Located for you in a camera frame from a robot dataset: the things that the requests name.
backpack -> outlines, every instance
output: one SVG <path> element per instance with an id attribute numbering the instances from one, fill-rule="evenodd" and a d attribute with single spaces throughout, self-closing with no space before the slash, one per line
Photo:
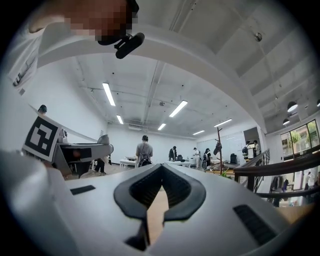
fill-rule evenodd
<path id="1" fill-rule="evenodd" d="M 245 146 L 243 149 L 242 149 L 242 153 L 244 155 L 247 155 L 248 154 L 248 148 Z"/>
<path id="2" fill-rule="evenodd" d="M 142 155 L 142 158 L 138 164 L 138 168 L 142 167 L 142 166 L 147 166 L 147 165 L 152 165 L 152 162 L 146 155 Z"/>

ceiling light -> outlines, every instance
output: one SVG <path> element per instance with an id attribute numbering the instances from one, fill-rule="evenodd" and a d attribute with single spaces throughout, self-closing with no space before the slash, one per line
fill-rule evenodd
<path id="1" fill-rule="evenodd" d="M 124 122 L 122 122 L 121 116 L 120 116 L 120 115 L 117 115 L 116 117 L 118 118 L 119 123 L 123 125 L 123 124 L 124 124 Z"/>
<path id="2" fill-rule="evenodd" d="M 284 119 L 284 120 L 283 120 L 283 125 L 284 125 L 284 126 L 287 125 L 287 124 L 289 124 L 289 123 L 290 123 L 289 119 Z"/>
<path id="3" fill-rule="evenodd" d="M 290 101 L 288 104 L 288 112 L 294 111 L 298 107 L 298 104 L 294 101 Z"/>
<path id="4" fill-rule="evenodd" d="M 201 131 L 198 131 L 198 132 L 194 133 L 193 135 L 201 134 L 203 132 L 204 132 L 204 130 L 201 130 Z"/>
<path id="5" fill-rule="evenodd" d="M 226 123 L 228 123 L 228 122 L 230 122 L 230 121 L 232 121 L 232 119 L 229 119 L 229 120 L 224 121 L 224 122 L 222 122 L 222 123 L 218 123 L 218 124 L 215 125 L 214 127 L 222 126 L 222 125 L 224 125 L 224 124 L 226 124 Z"/>
<path id="6" fill-rule="evenodd" d="M 165 127 L 165 126 L 166 126 L 166 124 L 165 124 L 165 123 L 161 124 L 161 125 L 160 125 L 160 127 L 158 128 L 158 131 L 161 131 L 161 130 L 162 130 L 162 128 L 163 128 L 163 127 Z"/>
<path id="7" fill-rule="evenodd" d="M 111 94 L 111 91 L 110 91 L 109 84 L 104 82 L 102 85 L 103 85 L 103 88 L 105 90 L 105 94 L 108 97 L 108 100 L 110 102 L 110 105 L 111 106 L 116 106 L 114 98 L 112 98 L 112 94 Z"/>
<path id="8" fill-rule="evenodd" d="M 182 110 L 186 105 L 188 104 L 187 101 L 183 100 L 179 106 L 176 107 L 176 109 L 172 112 L 171 115 L 169 115 L 169 117 L 173 118 L 176 114 L 179 113 L 180 110 Z"/>

coat rack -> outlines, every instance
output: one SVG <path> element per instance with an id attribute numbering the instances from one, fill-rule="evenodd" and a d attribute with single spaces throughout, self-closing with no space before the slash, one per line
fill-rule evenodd
<path id="1" fill-rule="evenodd" d="M 219 127 L 217 127 L 216 129 L 217 129 L 217 131 L 218 131 L 218 140 L 216 139 L 216 141 L 221 144 L 220 131 L 222 130 L 222 128 L 219 129 Z M 222 165 L 222 153 L 221 153 L 221 151 L 222 151 L 222 150 L 220 150 L 220 159 L 217 158 L 218 160 L 220 160 L 220 175 L 222 175 L 222 167 L 223 167 L 223 165 Z"/>

ceiling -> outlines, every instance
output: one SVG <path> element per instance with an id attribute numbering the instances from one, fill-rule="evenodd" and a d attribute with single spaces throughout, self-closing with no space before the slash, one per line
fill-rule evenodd
<path id="1" fill-rule="evenodd" d="M 64 61 L 77 67 L 74 79 L 82 81 L 109 123 L 118 124 L 116 116 L 120 115 L 125 124 L 157 132 L 164 123 L 161 133 L 192 137 L 201 130 L 215 131 L 214 125 L 230 118 L 234 123 L 250 119 L 233 99 L 212 84 L 161 61 L 134 55 L 123 61 L 112 53 Z M 116 106 L 110 105 L 104 82 L 109 83 Z M 169 117 L 182 100 L 188 102 L 187 106 L 175 117 Z"/>
<path id="2" fill-rule="evenodd" d="M 303 30 L 283 8 L 270 0 L 137 0 L 138 23 L 179 33 L 208 47 L 248 88 L 258 105 L 268 133 L 283 127 L 289 101 L 299 104 L 291 124 L 318 108 L 319 63 Z M 261 33 L 257 42 L 254 34 Z M 191 136 L 228 118 L 249 115 L 228 95 L 207 81 L 173 65 L 112 53 L 70 58 L 80 70 L 86 93 L 110 121 L 121 115 L 126 123 L 150 130 L 167 123 L 163 133 Z M 108 81 L 115 99 L 112 108 L 102 90 Z M 176 117 L 170 113 L 181 102 L 188 105 Z"/>

black headset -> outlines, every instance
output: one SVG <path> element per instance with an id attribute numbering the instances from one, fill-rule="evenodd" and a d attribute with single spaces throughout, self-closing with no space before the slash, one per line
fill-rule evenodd
<path id="1" fill-rule="evenodd" d="M 136 18 L 139 11 L 139 5 L 137 4 L 136 0 L 126 0 L 126 2 L 132 12 L 132 19 Z M 102 46 L 109 46 L 120 41 L 114 46 L 114 48 L 117 50 L 115 56 L 118 59 L 123 59 L 133 50 L 141 46 L 145 40 L 145 35 L 143 33 L 137 33 L 135 36 L 132 36 L 131 34 L 127 33 L 128 29 L 131 29 L 131 27 L 128 27 L 128 24 L 126 24 L 126 29 L 120 30 L 117 35 L 101 36 L 97 41 L 99 45 Z"/>

